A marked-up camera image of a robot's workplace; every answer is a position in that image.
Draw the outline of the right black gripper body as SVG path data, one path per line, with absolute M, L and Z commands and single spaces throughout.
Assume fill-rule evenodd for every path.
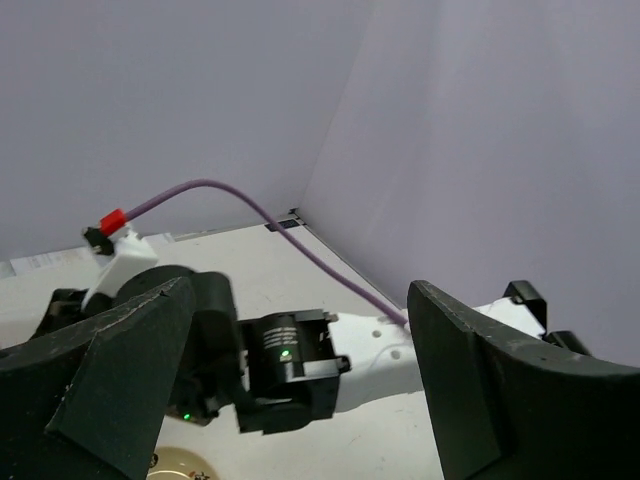
M 195 311 L 169 398 L 166 414 L 208 425 L 233 403 L 241 385 L 240 328 L 231 282 L 219 272 L 197 272 L 168 265 L 144 271 L 109 296 L 86 290 L 56 289 L 33 339 L 79 323 L 142 295 L 174 278 L 186 278 L 194 292 Z

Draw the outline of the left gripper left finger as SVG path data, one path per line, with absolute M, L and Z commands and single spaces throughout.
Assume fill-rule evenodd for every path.
M 177 278 L 2 350 L 2 478 L 145 478 L 194 309 Z

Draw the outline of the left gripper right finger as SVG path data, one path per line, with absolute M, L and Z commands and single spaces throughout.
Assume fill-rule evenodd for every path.
M 548 332 L 547 303 L 526 280 L 504 295 L 540 329 L 528 335 L 414 281 L 411 334 L 448 479 L 635 479 L 639 371 Z

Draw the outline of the beige patterned small plate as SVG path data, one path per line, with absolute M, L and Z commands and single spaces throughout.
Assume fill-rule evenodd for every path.
M 220 476 L 202 456 L 178 447 L 155 449 L 147 479 L 219 480 Z

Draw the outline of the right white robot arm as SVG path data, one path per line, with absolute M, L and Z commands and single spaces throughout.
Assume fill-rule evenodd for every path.
M 239 319 L 219 272 L 167 265 L 113 289 L 57 289 L 37 336 L 84 321 L 175 278 L 195 296 L 167 413 L 207 425 L 233 406 L 241 432 L 293 431 L 371 401 L 422 389 L 409 325 L 386 317 L 298 310 Z

